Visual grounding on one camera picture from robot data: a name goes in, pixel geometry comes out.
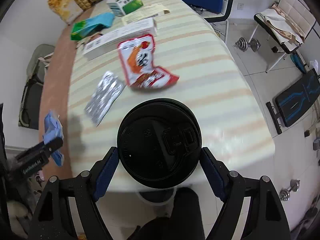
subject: striped tablecloth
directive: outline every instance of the striped tablecloth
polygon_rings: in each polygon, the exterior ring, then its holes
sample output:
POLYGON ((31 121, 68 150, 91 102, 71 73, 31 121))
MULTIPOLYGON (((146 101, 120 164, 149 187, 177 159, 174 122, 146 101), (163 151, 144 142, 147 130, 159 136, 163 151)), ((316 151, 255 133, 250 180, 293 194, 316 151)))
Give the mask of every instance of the striped tablecloth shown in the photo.
MULTIPOLYGON (((173 87, 151 93, 126 87, 95 127, 84 108, 98 82, 107 70, 122 80, 124 74, 116 50, 87 61, 79 48, 68 95, 68 145, 73 175, 89 170, 111 146, 116 146, 123 117, 137 104, 153 98, 173 98, 187 105, 199 122, 202 146, 209 147, 229 169, 236 170, 272 155, 275 146, 259 106, 228 48, 211 26, 181 0, 142 1, 144 5, 159 2, 170 10, 156 18, 154 63, 180 79, 173 87)), ((92 16, 107 11, 110 10, 102 1, 95 6, 92 16)), ((104 32, 121 26, 121 19, 116 17, 113 26, 104 32)), ((198 165, 184 184, 204 179, 198 165)), ((120 163, 108 190, 142 188, 120 163)))

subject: tiled floor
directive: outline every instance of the tiled floor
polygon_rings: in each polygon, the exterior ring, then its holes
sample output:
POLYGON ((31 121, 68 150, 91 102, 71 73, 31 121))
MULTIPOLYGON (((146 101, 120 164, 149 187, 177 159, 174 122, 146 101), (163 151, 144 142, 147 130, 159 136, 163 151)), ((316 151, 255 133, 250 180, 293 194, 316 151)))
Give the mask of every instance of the tiled floor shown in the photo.
MULTIPOLYGON (((268 35, 260 27, 255 34, 261 43, 261 48, 257 53, 252 52, 251 49, 242 52, 233 47, 241 36, 249 38, 253 28, 254 25, 230 25, 227 46, 260 106, 275 142, 276 152, 274 156, 238 172, 244 177, 256 179, 267 175, 278 192, 282 187, 289 186, 290 179, 300 180, 299 191, 292 193, 289 201, 282 202, 290 229, 293 229, 308 209, 320 180, 318 158, 312 149, 315 133, 304 138, 304 131, 316 120, 316 112, 310 109, 290 128, 283 126, 283 133, 277 135, 265 103, 271 101, 300 78, 301 73, 289 57, 281 60, 269 73, 265 73, 267 65, 273 62, 277 55, 270 49, 274 46, 274 41, 272 38, 267 41, 268 35)), ((192 188, 199 196, 204 231, 207 236, 220 212, 222 202, 214 196, 207 181, 193 185, 192 188)), ((244 201, 233 239, 241 237, 249 201, 249 198, 244 201)), ((114 240, 127 239, 137 225, 142 226, 156 216, 152 207, 144 204, 135 193, 107 193, 98 201, 98 208, 114 240)), ((82 232, 78 215, 73 214, 73 217, 76 230, 82 232)))

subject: black lid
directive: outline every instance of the black lid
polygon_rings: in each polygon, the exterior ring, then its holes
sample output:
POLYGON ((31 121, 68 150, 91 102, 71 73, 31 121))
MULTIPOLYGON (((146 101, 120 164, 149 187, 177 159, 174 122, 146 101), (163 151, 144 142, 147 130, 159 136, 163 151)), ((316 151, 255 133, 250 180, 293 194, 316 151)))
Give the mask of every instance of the black lid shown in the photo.
POLYGON ((169 188, 196 168, 201 132, 191 110, 179 101, 158 98, 133 108, 117 136, 122 165, 141 184, 169 188))

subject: silver foil packet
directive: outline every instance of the silver foil packet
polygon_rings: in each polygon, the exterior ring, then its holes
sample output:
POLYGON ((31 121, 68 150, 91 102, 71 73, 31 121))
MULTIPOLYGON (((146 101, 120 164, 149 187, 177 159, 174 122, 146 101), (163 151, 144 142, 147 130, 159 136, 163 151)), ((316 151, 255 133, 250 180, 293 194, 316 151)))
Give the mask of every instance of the silver foil packet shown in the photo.
POLYGON ((107 71, 98 84, 97 90, 85 107, 86 114, 96 126, 110 109, 113 101, 121 94, 125 84, 111 71, 107 71))

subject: yellow paper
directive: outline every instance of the yellow paper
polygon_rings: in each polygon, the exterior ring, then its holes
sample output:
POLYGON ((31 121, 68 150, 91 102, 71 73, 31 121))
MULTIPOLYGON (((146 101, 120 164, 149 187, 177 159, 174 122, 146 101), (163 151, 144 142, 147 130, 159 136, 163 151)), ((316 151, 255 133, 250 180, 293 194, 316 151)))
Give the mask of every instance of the yellow paper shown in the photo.
POLYGON ((154 3, 148 6, 143 6, 138 10, 123 16, 122 22, 124 23, 124 25, 127 25, 129 23, 137 22, 142 19, 150 17, 155 18, 167 13, 170 13, 170 11, 161 3, 154 3))

